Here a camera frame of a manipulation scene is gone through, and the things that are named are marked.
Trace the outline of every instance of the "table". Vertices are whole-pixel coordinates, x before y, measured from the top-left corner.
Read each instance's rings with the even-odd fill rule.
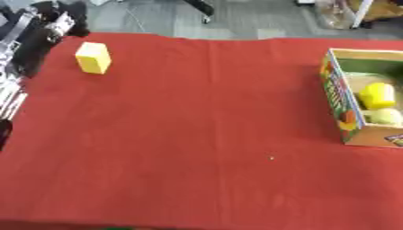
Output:
[[[108,45],[106,75],[80,72],[74,53],[84,40]],[[30,83],[0,154],[1,220],[403,227],[403,151],[343,146],[318,77],[329,47],[402,41],[84,40],[53,50]]]

